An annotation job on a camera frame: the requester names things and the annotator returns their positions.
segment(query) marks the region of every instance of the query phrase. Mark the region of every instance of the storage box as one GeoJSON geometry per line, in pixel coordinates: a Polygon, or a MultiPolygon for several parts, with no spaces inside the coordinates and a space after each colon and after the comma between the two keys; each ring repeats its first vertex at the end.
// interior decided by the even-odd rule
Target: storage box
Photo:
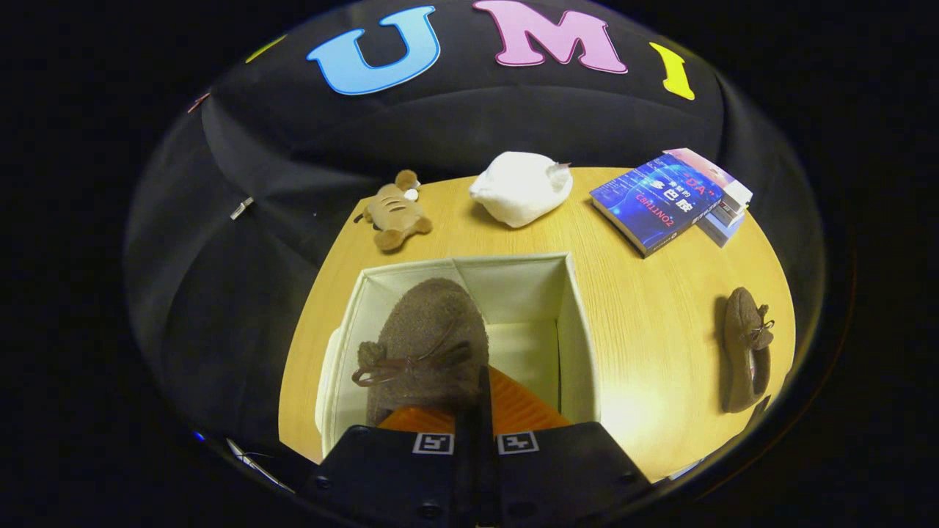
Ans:
{"type": "Polygon", "coordinates": [[[392,308],[422,281],[442,277],[466,289],[489,336],[489,364],[570,421],[599,421],[596,363],[569,253],[455,257],[394,264],[359,274],[332,334],[316,397],[323,455],[365,422],[368,390],[352,381],[362,341],[377,341],[392,308]]]}

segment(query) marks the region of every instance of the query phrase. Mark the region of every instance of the brown slipper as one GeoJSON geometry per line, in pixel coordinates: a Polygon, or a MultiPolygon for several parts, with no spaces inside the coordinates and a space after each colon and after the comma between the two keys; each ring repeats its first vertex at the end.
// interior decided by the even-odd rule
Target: brown slipper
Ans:
{"type": "Polygon", "coordinates": [[[724,398],[725,412],[740,412],[760,400],[769,384],[769,329],[766,321],[769,305],[757,308],[753,296],[744,287],[733,291],[727,300],[724,319],[724,350],[731,362],[731,379],[724,398]]]}

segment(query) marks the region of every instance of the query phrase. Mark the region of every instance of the stack of boxes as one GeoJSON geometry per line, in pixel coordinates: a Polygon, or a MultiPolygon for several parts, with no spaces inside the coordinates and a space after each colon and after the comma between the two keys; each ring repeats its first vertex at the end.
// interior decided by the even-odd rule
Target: stack of boxes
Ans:
{"type": "Polygon", "coordinates": [[[747,216],[747,207],[753,193],[733,176],[688,148],[666,150],[675,158],[695,167],[724,191],[724,198],[711,212],[704,215],[698,226],[718,246],[724,247],[747,216]]]}

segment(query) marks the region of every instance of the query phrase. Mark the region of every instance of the small box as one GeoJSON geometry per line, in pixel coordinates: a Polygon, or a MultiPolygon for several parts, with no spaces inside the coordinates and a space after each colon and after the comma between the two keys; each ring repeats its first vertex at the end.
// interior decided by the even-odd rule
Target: small box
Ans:
{"type": "Polygon", "coordinates": [[[676,148],[674,150],[664,150],[664,152],[691,165],[698,170],[698,172],[719,185],[721,190],[724,191],[724,199],[722,201],[727,204],[731,213],[740,214],[750,205],[750,199],[753,198],[753,193],[745,187],[743,183],[727,174],[727,171],[724,169],[708,161],[707,158],[704,158],[690,148],[676,148]]]}
{"type": "Polygon", "coordinates": [[[569,253],[424,260],[362,270],[323,358],[315,421],[325,457],[365,423],[368,390],[352,381],[362,341],[376,341],[392,308],[422,281],[466,289],[489,336],[489,364],[571,422],[599,421],[596,362],[569,253]]]}
{"type": "Polygon", "coordinates": [[[721,221],[717,220],[713,212],[710,212],[704,215],[704,218],[698,222],[698,226],[707,233],[707,236],[711,238],[718,246],[724,247],[727,245],[727,242],[733,237],[733,235],[740,229],[740,224],[743,223],[743,214],[741,215],[740,220],[727,227],[721,221]]]}
{"type": "Polygon", "coordinates": [[[715,207],[711,212],[714,214],[717,220],[720,221],[721,224],[726,225],[727,227],[734,227],[738,222],[744,219],[744,214],[747,213],[745,210],[740,213],[735,213],[723,201],[717,204],[717,207],[715,207]]]}

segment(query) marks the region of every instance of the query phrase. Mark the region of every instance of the orange object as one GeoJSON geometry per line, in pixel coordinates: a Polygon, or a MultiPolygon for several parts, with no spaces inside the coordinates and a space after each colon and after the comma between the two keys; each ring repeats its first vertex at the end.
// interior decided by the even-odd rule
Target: orange object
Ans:
{"type": "MultiPolygon", "coordinates": [[[[492,366],[489,367],[489,393],[493,435],[571,425],[524,385],[492,366]]],[[[402,407],[378,426],[396,431],[453,433],[455,420],[452,414],[437,409],[402,407]]]]}

